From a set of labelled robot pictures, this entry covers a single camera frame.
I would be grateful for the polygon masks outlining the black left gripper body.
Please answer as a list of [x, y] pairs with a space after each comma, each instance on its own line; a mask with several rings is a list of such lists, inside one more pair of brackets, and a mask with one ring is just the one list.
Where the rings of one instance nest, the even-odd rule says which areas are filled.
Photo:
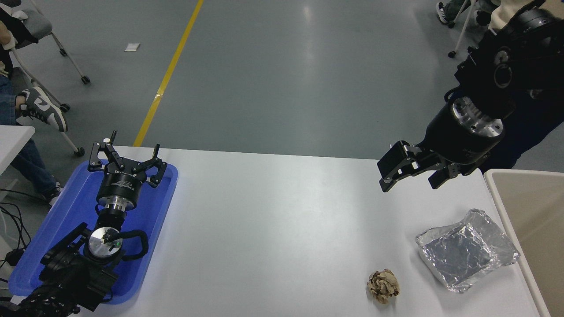
[[141, 187], [147, 179], [145, 171], [135, 171], [133, 174], [110, 168], [104, 169], [104, 178], [96, 199], [98, 203], [105, 203], [109, 197], [121, 197], [129, 203], [138, 203]]

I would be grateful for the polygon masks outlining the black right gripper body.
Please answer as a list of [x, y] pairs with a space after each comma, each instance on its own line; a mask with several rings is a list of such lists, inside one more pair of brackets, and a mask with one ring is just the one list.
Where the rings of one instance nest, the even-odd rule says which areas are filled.
[[492, 118], [473, 102], [447, 103], [427, 127], [423, 148], [471, 174], [505, 136], [502, 120]]

